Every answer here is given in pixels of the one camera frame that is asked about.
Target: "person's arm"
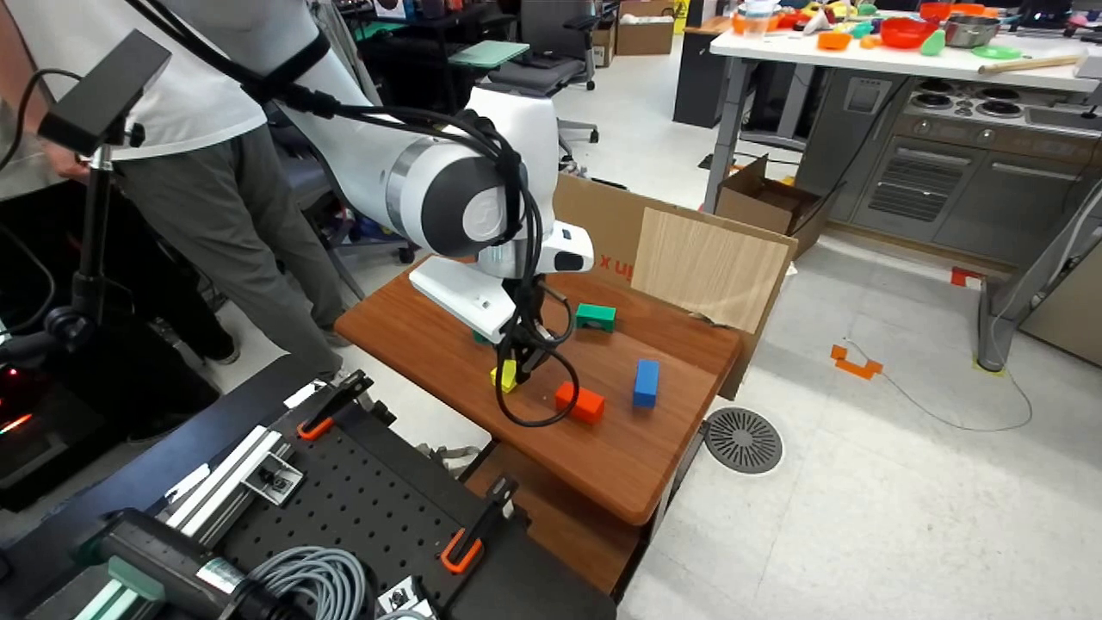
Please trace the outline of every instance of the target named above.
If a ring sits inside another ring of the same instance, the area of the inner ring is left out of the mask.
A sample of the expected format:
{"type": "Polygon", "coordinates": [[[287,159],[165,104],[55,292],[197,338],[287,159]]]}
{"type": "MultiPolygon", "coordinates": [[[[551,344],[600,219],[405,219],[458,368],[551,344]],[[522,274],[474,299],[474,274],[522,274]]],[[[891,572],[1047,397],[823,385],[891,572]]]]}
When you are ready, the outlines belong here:
{"type": "MultiPolygon", "coordinates": [[[[10,112],[19,112],[25,90],[35,75],[35,61],[25,50],[19,29],[14,23],[7,5],[0,0],[0,101],[10,112]]],[[[50,101],[42,87],[35,87],[25,114],[25,132],[39,136],[42,118],[49,114],[50,101]]],[[[64,178],[85,178],[89,169],[62,145],[42,145],[46,163],[64,178]]]]}

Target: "red block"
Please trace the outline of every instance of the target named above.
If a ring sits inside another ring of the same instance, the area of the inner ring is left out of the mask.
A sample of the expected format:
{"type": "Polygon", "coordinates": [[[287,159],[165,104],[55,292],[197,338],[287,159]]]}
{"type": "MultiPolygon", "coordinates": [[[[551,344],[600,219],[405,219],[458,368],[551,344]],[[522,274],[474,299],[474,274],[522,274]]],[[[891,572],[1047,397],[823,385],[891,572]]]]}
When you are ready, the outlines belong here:
{"type": "MultiPolygon", "coordinates": [[[[565,409],[573,402],[573,397],[575,397],[575,385],[562,383],[553,388],[553,409],[565,409]]],[[[593,388],[581,388],[573,417],[581,422],[581,424],[600,424],[605,417],[605,397],[600,397],[593,388]]]]}

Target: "small cube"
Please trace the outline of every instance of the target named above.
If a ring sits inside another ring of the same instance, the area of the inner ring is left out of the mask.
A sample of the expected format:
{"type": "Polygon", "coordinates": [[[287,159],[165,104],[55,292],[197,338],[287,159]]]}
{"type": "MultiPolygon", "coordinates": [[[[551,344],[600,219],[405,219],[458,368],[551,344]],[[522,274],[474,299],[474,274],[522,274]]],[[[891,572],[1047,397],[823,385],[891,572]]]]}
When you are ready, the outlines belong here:
{"type": "Polygon", "coordinates": [[[585,330],[613,330],[617,328],[617,306],[577,304],[575,325],[585,328],[585,330]]]}
{"type": "Polygon", "coordinates": [[[638,409],[650,409],[656,402],[656,383],[662,383],[662,366],[656,360],[639,360],[635,366],[635,388],[631,388],[631,402],[638,409]]]}
{"type": "MultiPolygon", "coordinates": [[[[575,383],[562,383],[553,388],[553,409],[565,409],[575,397],[575,383]]],[[[575,409],[567,409],[581,424],[600,424],[605,417],[605,397],[581,388],[575,409]]]]}
{"type": "Polygon", "coordinates": [[[515,360],[504,363],[504,394],[515,388],[515,360]]]}

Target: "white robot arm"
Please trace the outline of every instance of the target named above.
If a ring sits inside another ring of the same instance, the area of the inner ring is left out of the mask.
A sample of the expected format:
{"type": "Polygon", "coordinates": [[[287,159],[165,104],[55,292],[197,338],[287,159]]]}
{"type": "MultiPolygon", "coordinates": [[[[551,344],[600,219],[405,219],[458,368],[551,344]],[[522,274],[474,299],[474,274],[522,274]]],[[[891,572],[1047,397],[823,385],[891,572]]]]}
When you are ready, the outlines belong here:
{"type": "MultiPolygon", "coordinates": [[[[316,41],[310,0],[130,5],[153,5],[174,14],[203,41],[216,45],[223,60],[255,75],[276,73],[287,60],[316,41]]],[[[293,83],[326,92],[345,107],[376,107],[333,53],[324,53],[293,83]]],[[[551,215],[559,178],[559,120],[551,101],[489,90],[474,90],[469,101],[469,112],[489,118],[496,136],[506,138],[522,163],[522,185],[536,202],[536,219],[526,215],[526,222],[515,222],[522,215],[511,215],[499,163],[450,143],[450,132],[425,136],[414,127],[379,127],[303,114],[287,104],[282,112],[324,155],[353,211],[435,252],[435,260],[408,275],[414,285],[484,343],[506,343],[515,325],[521,330],[541,330],[536,317],[530,317],[541,306],[541,292],[522,285],[515,292],[515,283],[530,285],[541,274],[585,274],[593,266],[589,235],[551,215]],[[480,261],[450,261],[446,256],[480,256],[480,261]]]]}

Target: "floor drain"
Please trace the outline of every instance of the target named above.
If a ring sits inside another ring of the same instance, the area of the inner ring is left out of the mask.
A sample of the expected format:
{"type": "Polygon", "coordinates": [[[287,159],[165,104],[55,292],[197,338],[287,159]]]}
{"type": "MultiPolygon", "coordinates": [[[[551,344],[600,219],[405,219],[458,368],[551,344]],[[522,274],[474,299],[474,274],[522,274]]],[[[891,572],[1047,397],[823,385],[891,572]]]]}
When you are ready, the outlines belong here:
{"type": "Polygon", "coordinates": [[[752,409],[715,409],[701,424],[701,445],[734,473],[768,473],[780,461],[780,434],[752,409]]]}

